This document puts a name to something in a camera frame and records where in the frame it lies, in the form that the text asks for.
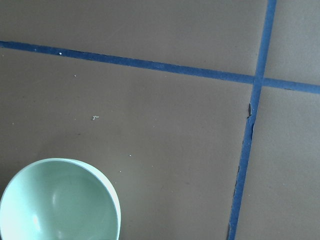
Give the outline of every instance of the tile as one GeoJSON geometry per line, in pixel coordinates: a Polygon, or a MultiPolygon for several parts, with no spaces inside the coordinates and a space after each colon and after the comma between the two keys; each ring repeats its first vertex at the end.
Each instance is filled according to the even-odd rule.
{"type": "Polygon", "coordinates": [[[267,0],[0,3],[2,41],[254,75],[267,0]]]}
{"type": "Polygon", "coordinates": [[[1,193],[31,162],[78,159],[113,183],[120,239],[226,239],[251,85],[3,48],[0,56],[1,193]]]}
{"type": "Polygon", "coordinates": [[[278,0],[268,59],[267,78],[320,84],[320,1],[278,0]]]}
{"type": "Polygon", "coordinates": [[[319,239],[320,95],[262,89],[237,240],[319,239]]]}

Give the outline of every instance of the blue line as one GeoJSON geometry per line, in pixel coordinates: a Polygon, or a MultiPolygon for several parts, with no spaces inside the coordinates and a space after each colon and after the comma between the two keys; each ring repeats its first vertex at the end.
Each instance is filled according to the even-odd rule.
{"type": "Polygon", "coordinates": [[[265,78],[263,80],[263,86],[278,89],[288,89],[311,94],[320,94],[320,85],[313,85],[294,81],[284,81],[279,79],[265,78]]]}
{"type": "Polygon", "coordinates": [[[176,73],[176,74],[220,79],[220,80],[226,80],[226,81],[232,81],[232,82],[238,82],[238,83],[253,84],[254,82],[254,76],[249,76],[244,74],[216,71],[216,70],[190,67],[190,66],[180,66],[180,65],[168,64],[168,63],[139,60],[139,59],[133,59],[133,58],[127,58],[127,57],[120,57],[120,56],[111,56],[111,55],[98,54],[93,52],[76,51],[76,50],[70,50],[65,48],[40,46],[40,45],[33,45],[33,44],[13,42],[13,41],[0,41],[0,47],[7,48],[7,49],[35,52],[35,53],[42,53],[42,54],[57,55],[62,57],[75,58],[75,59],[91,60],[91,61],[102,62],[102,63],[130,66],[130,67],[136,67],[136,68],[158,70],[158,71],[164,71],[164,72],[170,72],[170,73],[176,73]]]}
{"type": "Polygon", "coordinates": [[[240,207],[242,202],[242,196],[244,192],[244,186],[246,181],[248,162],[251,151],[252,136],[254,132],[254,125],[258,112],[258,105],[260,100],[261,88],[264,81],[264,74],[267,63],[267,56],[272,32],[272,25],[276,10],[276,0],[269,0],[266,8],[266,14],[264,19],[263,32],[261,37],[259,56],[256,64],[255,79],[252,87],[252,94],[250,100],[250,116],[246,121],[244,139],[242,145],[242,151],[239,162],[238,174],[236,177],[236,184],[234,189],[231,214],[229,220],[229,233],[228,240],[234,240],[236,238],[236,231],[240,213],[240,207]]]}

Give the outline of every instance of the blue grout line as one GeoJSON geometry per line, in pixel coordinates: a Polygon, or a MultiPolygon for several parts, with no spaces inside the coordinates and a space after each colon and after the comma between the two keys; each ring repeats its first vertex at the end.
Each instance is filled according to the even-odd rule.
{"type": "Polygon", "coordinates": [[[288,89],[299,92],[306,92],[312,94],[320,94],[320,85],[313,85],[308,83],[294,82],[294,81],[284,81],[279,79],[264,78],[263,86],[278,88],[278,89],[288,89]]]}
{"type": "Polygon", "coordinates": [[[105,55],[105,54],[99,54],[99,53],[93,53],[93,52],[76,51],[76,50],[70,50],[70,49],[58,48],[58,47],[33,45],[33,44],[21,43],[21,42],[0,41],[0,48],[23,50],[23,51],[29,51],[34,53],[50,54],[50,55],[69,57],[69,58],[75,58],[75,59],[91,60],[91,61],[102,62],[102,63],[117,64],[117,65],[150,69],[150,70],[158,70],[158,71],[164,71],[164,72],[170,72],[170,73],[176,73],[176,74],[220,79],[220,80],[226,80],[226,81],[232,81],[232,82],[238,82],[238,83],[253,84],[254,82],[254,76],[250,76],[250,75],[216,71],[216,70],[190,67],[190,66],[180,66],[180,65],[168,64],[168,63],[162,63],[162,62],[105,55]]]}
{"type": "Polygon", "coordinates": [[[244,186],[246,181],[252,136],[254,132],[254,125],[257,117],[260,93],[264,81],[264,74],[267,63],[267,56],[272,32],[272,25],[274,22],[274,16],[276,11],[276,0],[268,0],[266,14],[264,19],[263,32],[261,37],[259,56],[256,64],[255,79],[252,87],[252,94],[250,99],[250,116],[246,121],[243,145],[240,156],[238,174],[236,177],[236,184],[234,189],[230,220],[229,220],[229,233],[228,240],[235,240],[237,225],[239,220],[240,207],[242,202],[242,196],[244,192],[244,186]]]}

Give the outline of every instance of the light green bowl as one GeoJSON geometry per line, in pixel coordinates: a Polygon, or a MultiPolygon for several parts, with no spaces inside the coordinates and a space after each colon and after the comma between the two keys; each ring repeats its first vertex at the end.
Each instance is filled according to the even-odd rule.
{"type": "Polygon", "coordinates": [[[0,202],[2,240],[118,240],[120,223],[111,182],[78,160],[50,158],[26,166],[0,202]]]}

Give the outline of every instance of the bowl rim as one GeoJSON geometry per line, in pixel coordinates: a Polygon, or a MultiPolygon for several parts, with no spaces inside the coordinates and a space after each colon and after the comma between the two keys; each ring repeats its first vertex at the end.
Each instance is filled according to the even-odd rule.
{"type": "MultiPolygon", "coordinates": [[[[7,186],[5,187],[2,197],[0,199],[0,218],[1,218],[1,207],[2,207],[2,202],[5,197],[7,189],[10,187],[11,183],[17,178],[18,175],[20,175],[22,172],[26,171],[27,169],[34,167],[39,164],[44,164],[44,163],[49,163],[49,162],[64,162],[64,163],[69,163],[76,165],[87,172],[89,172],[91,175],[93,175],[102,185],[103,187],[107,190],[109,196],[112,199],[113,206],[115,208],[116,216],[117,216],[117,236],[116,239],[119,239],[119,234],[120,234],[120,226],[121,226],[121,209],[120,209],[120,203],[119,203],[119,198],[116,193],[116,190],[110,180],[96,167],[80,160],[76,159],[71,159],[71,158],[59,158],[59,157],[53,157],[53,158],[46,158],[38,161],[34,161],[27,166],[23,167],[21,170],[19,170],[13,178],[9,181],[7,186]]],[[[1,231],[1,225],[0,225],[0,237],[2,240],[6,240],[2,236],[2,231],[1,231]]]]}

